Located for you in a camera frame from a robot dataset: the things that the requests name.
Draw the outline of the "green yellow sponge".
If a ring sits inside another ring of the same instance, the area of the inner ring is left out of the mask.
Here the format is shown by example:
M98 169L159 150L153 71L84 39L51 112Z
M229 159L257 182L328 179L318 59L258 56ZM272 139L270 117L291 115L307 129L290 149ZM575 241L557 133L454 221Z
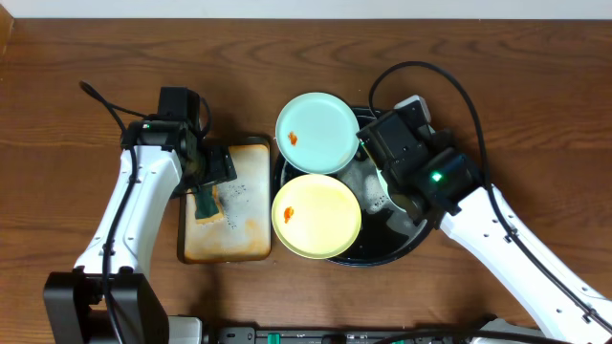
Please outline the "green yellow sponge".
M200 188L192 193L195 203L194 217L197 224L207 224L224 218L219 190L216 185Z

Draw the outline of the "black rectangular soapy tray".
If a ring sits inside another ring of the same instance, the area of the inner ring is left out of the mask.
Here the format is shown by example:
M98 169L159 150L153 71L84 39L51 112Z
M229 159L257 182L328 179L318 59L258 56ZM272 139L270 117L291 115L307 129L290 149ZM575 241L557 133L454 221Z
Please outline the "black rectangular soapy tray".
M263 137L229 145L237 178L216 184L211 193L218 212L200 215L193 194L180 201L177 255L185 264L258 261L271 251L271 152Z

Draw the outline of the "yellow plate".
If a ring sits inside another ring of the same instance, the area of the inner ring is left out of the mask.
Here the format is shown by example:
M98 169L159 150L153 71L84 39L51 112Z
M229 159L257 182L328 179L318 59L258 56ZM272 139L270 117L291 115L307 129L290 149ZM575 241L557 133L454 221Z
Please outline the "yellow plate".
M354 193L329 176L299 176L273 199L273 229L293 253L328 259L351 247L361 230L361 207Z

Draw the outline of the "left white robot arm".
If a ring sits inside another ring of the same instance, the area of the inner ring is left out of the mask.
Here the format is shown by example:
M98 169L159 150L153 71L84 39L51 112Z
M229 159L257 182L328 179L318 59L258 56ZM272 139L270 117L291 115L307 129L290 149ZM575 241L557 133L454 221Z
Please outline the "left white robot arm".
M236 177L226 146L201 146L196 122L139 120L120 140L120 174L89 246L53 272L43 299L57 343L202 343L204 323L169 315L148 281L168 202Z

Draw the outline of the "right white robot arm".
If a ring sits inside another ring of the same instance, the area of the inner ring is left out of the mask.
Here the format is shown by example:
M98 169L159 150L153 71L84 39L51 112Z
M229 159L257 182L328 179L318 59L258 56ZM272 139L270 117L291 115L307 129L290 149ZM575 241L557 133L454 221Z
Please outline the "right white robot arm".
M388 112L357 134L389 197L416 223L437 225L476 257L548 338L611 340L611 302L592 290L517 217L478 167L424 115Z

